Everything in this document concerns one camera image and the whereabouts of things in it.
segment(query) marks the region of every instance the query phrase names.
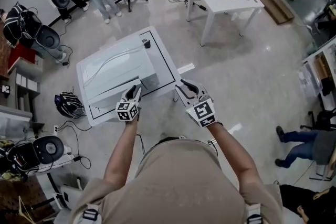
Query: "beige t-shirt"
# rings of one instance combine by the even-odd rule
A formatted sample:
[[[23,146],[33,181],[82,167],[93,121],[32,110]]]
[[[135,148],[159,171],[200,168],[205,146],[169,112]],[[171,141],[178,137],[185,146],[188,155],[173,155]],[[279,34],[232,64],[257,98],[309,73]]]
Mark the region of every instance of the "beige t-shirt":
[[[135,179],[120,189],[103,179],[90,181],[70,223],[90,203],[99,204],[102,223],[238,224],[246,221],[245,204],[261,204],[264,220],[281,224],[280,192],[273,186],[275,191],[269,191],[254,183],[239,193],[223,174],[211,147],[173,140],[151,149]]]

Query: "blue jeans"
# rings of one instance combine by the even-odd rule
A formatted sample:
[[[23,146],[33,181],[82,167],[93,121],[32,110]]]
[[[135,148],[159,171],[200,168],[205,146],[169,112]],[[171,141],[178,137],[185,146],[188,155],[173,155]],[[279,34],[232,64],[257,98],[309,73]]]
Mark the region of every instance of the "blue jeans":
[[[291,149],[282,166],[284,168],[289,168],[296,158],[313,159],[313,145],[317,134],[317,130],[286,133],[283,137],[285,143],[303,142],[303,144],[297,145]]]

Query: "gray shirt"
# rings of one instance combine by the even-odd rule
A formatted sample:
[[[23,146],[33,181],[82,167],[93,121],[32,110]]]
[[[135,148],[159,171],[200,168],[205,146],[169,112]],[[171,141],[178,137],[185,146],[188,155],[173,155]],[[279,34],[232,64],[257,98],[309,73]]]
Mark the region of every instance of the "gray shirt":
[[[336,131],[320,131],[313,146],[313,160],[318,165],[328,165],[336,145]]]

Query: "tile floor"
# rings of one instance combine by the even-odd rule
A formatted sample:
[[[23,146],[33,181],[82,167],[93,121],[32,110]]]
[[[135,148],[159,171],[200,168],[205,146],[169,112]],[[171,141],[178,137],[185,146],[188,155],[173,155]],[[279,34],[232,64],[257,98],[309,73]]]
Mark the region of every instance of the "tile floor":
[[[307,121],[307,111],[318,107],[316,99],[307,99],[301,92],[297,70],[305,57],[305,48],[311,41],[306,29],[296,24],[277,26],[265,10],[262,10],[250,24],[244,37],[238,34],[238,27],[248,17],[241,13],[233,22],[231,16],[215,18],[211,39],[200,47],[200,38],[205,25],[206,12],[195,6],[193,20],[185,19],[184,3],[169,3],[167,0],[133,0],[132,12],[128,13],[126,3],[119,4],[123,11],[121,18],[112,17],[105,25],[101,15],[91,3],[89,10],[73,12],[73,22],[61,39],[71,46],[71,65],[62,67],[47,63],[41,78],[41,95],[35,99],[37,118],[45,122],[49,130],[54,124],[66,120],[54,105],[54,96],[62,91],[78,89],[76,63],[108,44],[147,26],[154,26],[176,66],[189,63],[195,69],[182,75],[183,78],[201,82],[215,100],[219,119],[228,130],[250,152],[264,182],[279,180],[293,184],[307,169],[310,162],[298,160],[291,169],[277,168],[274,159],[282,157],[291,148],[281,144],[276,137],[275,127],[298,130]],[[64,32],[62,21],[54,28]],[[185,114],[181,102],[173,103],[172,94],[166,94],[150,103],[143,103],[139,133],[142,134],[145,149],[148,150],[159,139],[162,132],[184,134],[201,141],[210,139],[205,129],[198,128]],[[85,118],[76,121],[81,128],[89,127]],[[52,172],[58,184],[74,182],[80,176],[86,183],[89,178],[102,177],[109,156],[123,130],[123,123],[106,122],[87,132],[78,131],[80,154],[91,159],[90,170],[79,163],[72,163]],[[64,143],[77,153],[77,142],[72,129],[59,134]],[[134,177],[142,159],[140,140],[135,143],[129,180]],[[237,186],[237,179],[223,155],[219,154],[223,172]],[[298,186],[323,190],[324,183],[312,182],[307,173]],[[286,218],[295,223],[300,219],[286,211]]]

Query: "black and white marker cube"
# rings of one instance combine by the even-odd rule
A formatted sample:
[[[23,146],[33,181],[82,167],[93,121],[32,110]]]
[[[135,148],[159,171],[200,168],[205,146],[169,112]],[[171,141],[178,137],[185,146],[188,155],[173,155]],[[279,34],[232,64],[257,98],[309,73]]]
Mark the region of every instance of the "black and white marker cube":
[[[120,121],[132,121],[139,110],[135,102],[118,102],[116,112]]]
[[[207,127],[217,120],[211,98],[188,108],[186,112],[200,127]]]

